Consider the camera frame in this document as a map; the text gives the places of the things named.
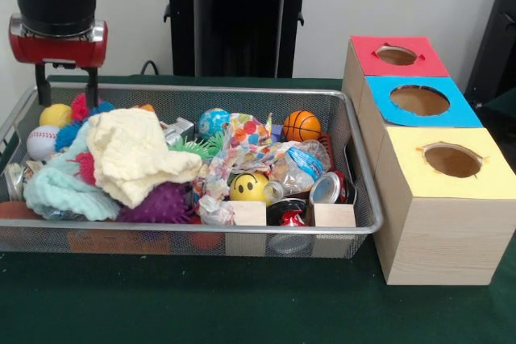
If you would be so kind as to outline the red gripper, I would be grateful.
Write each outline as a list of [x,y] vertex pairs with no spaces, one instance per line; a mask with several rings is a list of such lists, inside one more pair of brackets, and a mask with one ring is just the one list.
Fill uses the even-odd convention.
[[15,59],[35,65],[35,80],[41,106],[52,104],[51,85],[44,64],[72,64],[85,68],[88,83],[85,103],[89,110],[98,106],[98,68],[106,58],[108,27],[96,21],[83,35],[74,37],[45,37],[25,28],[21,21],[9,22],[9,42]]

